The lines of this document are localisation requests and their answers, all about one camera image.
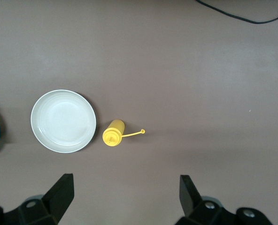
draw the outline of silver bolt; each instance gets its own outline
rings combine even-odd
[[[33,207],[35,204],[36,204],[36,202],[29,202],[29,203],[27,203],[26,207],[27,207],[27,208],[31,208],[31,207]]]
[[[206,202],[205,203],[205,206],[208,208],[208,209],[215,209],[215,205],[212,203],[212,202]]]
[[[246,215],[247,217],[254,218],[255,214],[251,210],[243,210],[243,214]]]

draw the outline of white plate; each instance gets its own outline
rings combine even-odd
[[[91,141],[96,118],[91,105],[81,95],[70,90],[53,90],[35,103],[31,128],[46,148],[71,153]]]

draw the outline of black cable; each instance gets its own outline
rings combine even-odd
[[[211,8],[211,9],[214,9],[214,10],[217,11],[217,12],[220,12],[220,13],[222,13],[222,14],[225,14],[225,15],[227,15],[227,16],[230,16],[230,17],[235,18],[235,19],[238,19],[238,20],[243,20],[243,21],[248,22],[248,23],[253,23],[253,24],[264,24],[264,23],[270,23],[270,22],[273,22],[273,21],[278,20],[278,17],[277,17],[277,18],[275,18],[275,19],[273,19],[273,20],[268,20],[268,21],[263,21],[263,22],[257,22],[257,21],[249,20],[249,19],[246,19],[246,18],[237,16],[237,15],[233,15],[233,14],[224,12],[224,11],[222,11],[222,10],[220,10],[220,9],[218,9],[218,8],[215,8],[215,7],[211,6],[211,5],[208,5],[207,3],[202,2],[202,1],[200,1],[200,0],[196,0],[196,1],[197,1],[198,3],[204,5],[204,6],[207,6],[207,7]]]

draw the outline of plate rim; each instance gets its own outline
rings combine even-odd
[[[79,149],[77,149],[77,150],[67,151],[67,152],[54,150],[54,149],[52,149],[52,148],[46,146],[44,143],[42,143],[41,140],[37,137],[37,135],[36,135],[36,133],[35,133],[35,131],[34,131],[34,127],[33,127],[33,123],[32,123],[32,122],[33,122],[33,113],[34,113],[34,109],[35,109],[36,105],[37,105],[38,102],[39,102],[43,97],[45,97],[46,95],[49,95],[49,94],[51,94],[51,93],[53,93],[53,92],[58,92],[58,91],[69,92],[69,93],[71,93],[71,94],[73,94],[73,95],[76,95],[76,96],[78,96],[78,97],[81,97],[81,98],[82,98],[83,100],[85,100],[85,102],[91,107],[92,112],[93,112],[93,115],[94,115],[95,126],[94,126],[94,133],[93,133],[93,136],[92,136],[92,138],[91,138],[83,147],[81,147],[81,148],[79,148]],[[97,125],[97,122],[96,122],[96,115],[95,115],[95,111],[94,111],[92,105],[91,105],[91,104],[88,102],[88,100],[85,99],[83,96],[81,96],[80,94],[78,94],[78,93],[76,93],[76,92],[74,92],[74,91],[71,91],[71,90],[58,89],[58,90],[49,91],[49,92],[45,93],[44,95],[42,95],[42,96],[36,101],[36,103],[34,104],[32,110],[31,110],[31,129],[32,129],[32,132],[33,132],[33,134],[35,135],[36,139],[37,139],[44,147],[46,147],[47,149],[49,149],[49,150],[51,150],[51,151],[54,151],[54,152],[58,152],[58,153],[72,153],[72,152],[79,151],[79,150],[83,149],[84,147],[86,147],[86,146],[90,143],[90,141],[93,139],[93,137],[94,137],[94,134],[95,134],[95,131],[96,131],[96,125]]]

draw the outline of gray tabletop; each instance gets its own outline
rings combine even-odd
[[[215,6],[278,16],[278,1]],[[71,154],[31,130],[33,105],[57,89],[97,117],[94,139]],[[109,147],[114,119],[146,133]],[[278,21],[194,0],[0,1],[0,128],[5,211],[73,173],[61,225],[172,225],[189,174],[230,212],[252,207],[278,224]]]

